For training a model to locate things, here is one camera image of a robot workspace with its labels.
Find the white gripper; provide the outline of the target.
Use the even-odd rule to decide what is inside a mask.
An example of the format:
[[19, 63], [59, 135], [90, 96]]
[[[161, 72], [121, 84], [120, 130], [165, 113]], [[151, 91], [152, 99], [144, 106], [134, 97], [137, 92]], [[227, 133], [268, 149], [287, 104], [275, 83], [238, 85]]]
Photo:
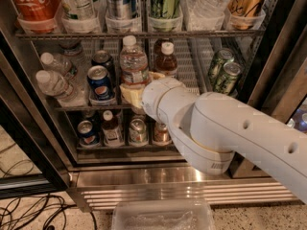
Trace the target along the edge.
[[187, 135], [197, 134], [201, 130], [201, 115], [195, 109], [198, 96], [179, 80], [152, 71], [149, 76], [152, 82], [146, 87], [121, 83], [122, 97], [134, 107], [143, 105], [146, 114], [165, 124], [171, 134], [182, 130]]

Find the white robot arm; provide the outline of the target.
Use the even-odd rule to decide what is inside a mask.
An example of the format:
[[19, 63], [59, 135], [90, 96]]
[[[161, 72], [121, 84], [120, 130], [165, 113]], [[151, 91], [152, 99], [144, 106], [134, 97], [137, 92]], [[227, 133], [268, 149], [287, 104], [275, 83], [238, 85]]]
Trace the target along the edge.
[[224, 173], [239, 153], [307, 202], [307, 136], [230, 96], [201, 95], [154, 74], [149, 84], [121, 84], [122, 98], [167, 126], [179, 153], [195, 169]]

